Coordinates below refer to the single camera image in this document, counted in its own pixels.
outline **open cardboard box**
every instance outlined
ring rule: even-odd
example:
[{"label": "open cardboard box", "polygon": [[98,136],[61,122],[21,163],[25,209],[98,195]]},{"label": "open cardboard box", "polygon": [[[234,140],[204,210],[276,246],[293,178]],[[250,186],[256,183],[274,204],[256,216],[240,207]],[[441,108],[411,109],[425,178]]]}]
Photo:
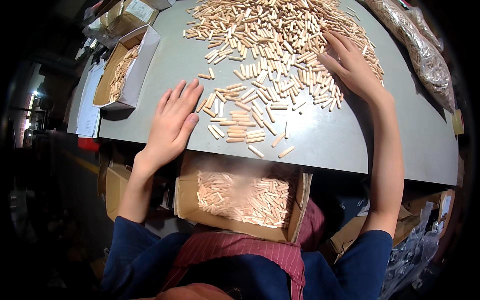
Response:
[{"label": "open cardboard box", "polygon": [[107,215],[112,221],[119,214],[120,201],[125,193],[128,180],[132,174],[125,166],[108,167],[105,192]]},{"label": "open cardboard box", "polygon": [[443,222],[441,227],[442,231],[439,234],[439,238],[441,238],[444,236],[445,229],[450,222],[453,203],[455,201],[455,191],[449,189],[426,197],[408,200],[405,202],[405,208],[408,209],[408,211],[410,211],[412,214],[419,215],[421,210],[425,208],[427,201],[433,203],[433,211],[438,209],[438,216],[435,221],[437,221],[439,224]]},{"label": "open cardboard box", "polygon": [[[135,108],[148,67],[161,38],[150,25],[142,26],[122,37],[105,64],[105,71],[96,88],[93,106],[109,110]],[[110,102],[110,83],[114,78],[117,65],[123,60],[127,51],[137,45],[140,45],[138,56],[127,70],[120,96],[116,101]]]},{"label": "open cardboard box", "polygon": [[[340,257],[349,249],[353,242],[360,234],[360,230],[363,227],[363,223],[367,216],[356,216],[341,228],[334,236],[329,238],[325,245],[321,246],[320,252],[324,255],[329,265],[336,263]],[[413,215],[411,212],[405,209],[404,206],[400,207],[398,214],[398,221],[396,223],[395,234],[393,238],[393,245],[395,247],[401,241],[403,241],[420,223],[420,216]]]},{"label": "open cardboard box", "polygon": [[[290,216],[290,225],[287,229],[284,228],[268,228],[265,226],[254,225],[251,223],[242,223],[235,220],[227,219],[223,216],[214,216],[209,212],[203,211],[198,207],[198,171],[201,168],[204,169],[205,161],[212,161],[215,159],[223,159],[223,156],[218,154],[208,154],[195,151],[187,151],[183,158],[183,163],[180,169],[180,175],[177,177],[176,189],[175,189],[175,215],[182,219],[198,222],[201,224],[209,225],[212,227],[232,230],[238,233],[249,234],[251,236],[270,240],[270,241],[290,241],[295,242],[297,240],[301,221],[305,214],[307,207],[308,197],[310,194],[310,184],[312,182],[312,175],[304,173],[303,169],[298,166],[292,166],[293,168],[299,168],[299,178],[297,185],[297,194],[295,201],[293,202],[292,213]],[[210,171],[225,171],[231,172],[229,169],[220,166],[219,164],[208,164],[212,169]]]}]

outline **blue sleeve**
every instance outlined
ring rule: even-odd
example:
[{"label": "blue sleeve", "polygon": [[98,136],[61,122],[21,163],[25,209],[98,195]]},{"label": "blue sleeve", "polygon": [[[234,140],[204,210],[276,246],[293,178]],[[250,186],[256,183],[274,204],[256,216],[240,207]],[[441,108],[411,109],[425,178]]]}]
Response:
[{"label": "blue sleeve", "polygon": [[383,230],[361,234],[332,267],[348,299],[377,299],[392,250],[392,237]]},{"label": "blue sleeve", "polygon": [[143,225],[116,217],[103,272],[104,296],[111,299],[154,297],[188,237],[173,233],[160,239]]}]

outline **plastic bag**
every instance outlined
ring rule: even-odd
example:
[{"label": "plastic bag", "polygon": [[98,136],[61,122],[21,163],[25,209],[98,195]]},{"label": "plastic bag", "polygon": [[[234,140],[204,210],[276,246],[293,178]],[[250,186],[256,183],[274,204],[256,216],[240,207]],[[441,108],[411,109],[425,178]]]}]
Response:
[{"label": "plastic bag", "polygon": [[388,300],[393,293],[412,283],[438,250],[440,231],[436,226],[424,234],[433,203],[427,202],[418,224],[409,236],[390,253],[379,300]]},{"label": "plastic bag", "polygon": [[452,78],[437,48],[390,0],[365,0],[365,3],[407,48],[415,73],[433,98],[450,113],[454,113],[455,95]]},{"label": "plastic bag", "polygon": [[425,18],[423,18],[423,13],[421,12],[420,8],[410,7],[409,10],[405,11],[405,14],[415,24],[420,33],[424,37],[426,37],[427,40],[430,41],[435,47],[437,47],[437,50],[439,52],[442,52],[444,50],[443,42],[441,40],[438,40],[437,37],[433,34],[433,32],[430,30],[427,22],[425,22]]},{"label": "plastic bag", "polygon": [[85,27],[86,37],[96,38],[101,44],[113,48],[120,38],[146,24],[152,25],[158,10],[141,0],[121,0]]}]

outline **table surface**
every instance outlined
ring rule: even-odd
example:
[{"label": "table surface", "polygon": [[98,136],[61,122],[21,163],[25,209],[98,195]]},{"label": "table surface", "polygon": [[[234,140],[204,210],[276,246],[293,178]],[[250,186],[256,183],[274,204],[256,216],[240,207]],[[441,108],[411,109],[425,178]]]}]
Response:
[{"label": "table surface", "polygon": [[[182,37],[183,29],[189,28],[186,23],[194,20],[185,9],[195,6],[194,3],[194,0],[177,1],[158,15],[153,28],[161,34],[162,40],[145,77],[137,108],[123,120],[103,119],[100,137],[146,143],[153,113],[162,94],[181,79],[190,82],[197,78],[198,73],[208,74],[208,67],[212,67],[216,78],[200,79],[205,87],[201,99],[208,97],[216,87],[241,82],[233,74],[234,69],[240,70],[240,62],[225,59],[217,65],[208,65],[204,59],[210,52],[207,49],[208,41]],[[347,10],[347,6],[356,11],[361,19],[357,23],[365,28],[368,37],[376,45],[376,55],[385,71],[385,88],[396,99],[405,178],[456,185],[458,143],[450,114],[439,108],[418,81],[405,48],[356,1],[343,0],[339,5],[343,10]],[[249,52],[243,63],[253,62],[257,60]],[[295,67],[290,72],[296,73]],[[251,81],[244,82],[248,88],[253,87]],[[268,80],[264,84],[271,86]],[[347,95],[342,102],[342,109],[335,108],[329,113],[328,108],[321,109],[320,105],[311,104],[312,97],[307,89],[301,92],[298,101],[303,97],[308,98],[310,104],[303,109],[302,115],[298,110],[274,111],[276,122],[273,126],[281,133],[288,120],[290,138],[272,148],[276,137],[265,128],[265,141],[254,143],[264,153],[264,159],[368,173],[373,155],[373,128],[366,103],[356,95]],[[227,101],[224,116],[236,108],[233,102]],[[210,116],[203,112],[199,116],[200,121],[187,149],[258,158],[245,143],[228,144],[225,139],[215,140],[207,129],[207,125],[211,124]],[[291,145],[295,146],[295,150],[279,159],[278,154]]]}]

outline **person's right hand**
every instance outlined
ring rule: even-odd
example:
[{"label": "person's right hand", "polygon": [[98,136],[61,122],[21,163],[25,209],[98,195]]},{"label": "person's right hand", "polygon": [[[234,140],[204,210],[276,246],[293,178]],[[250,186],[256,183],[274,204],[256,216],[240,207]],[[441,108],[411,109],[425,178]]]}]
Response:
[{"label": "person's right hand", "polygon": [[367,102],[386,92],[356,45],[335,31],[324,32],[323,36],[335,49],[343,66],[326,53],[320,54],[318,60],[334,71],[352,92]]}]

